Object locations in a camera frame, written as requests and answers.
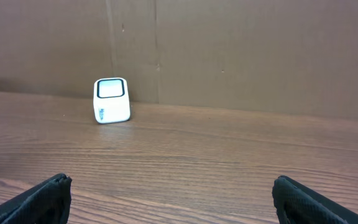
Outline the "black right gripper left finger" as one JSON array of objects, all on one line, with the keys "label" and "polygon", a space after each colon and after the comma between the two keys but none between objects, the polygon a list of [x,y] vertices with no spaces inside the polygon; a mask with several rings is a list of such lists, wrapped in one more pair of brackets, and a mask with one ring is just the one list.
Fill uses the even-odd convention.
[{"label": "black right gripper left finger", "polygon": [[0,205],[0,224],[66,224],[72,179],[57,174]]}]

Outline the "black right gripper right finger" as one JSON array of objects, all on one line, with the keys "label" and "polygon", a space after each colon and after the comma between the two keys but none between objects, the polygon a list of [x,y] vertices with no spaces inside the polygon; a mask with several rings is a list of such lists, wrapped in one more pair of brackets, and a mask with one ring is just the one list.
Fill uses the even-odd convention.
[{"label": "black right gripper right finger", "polygon": [[358,224],[358,214],[284,175],[272,197],[280,224]]}]

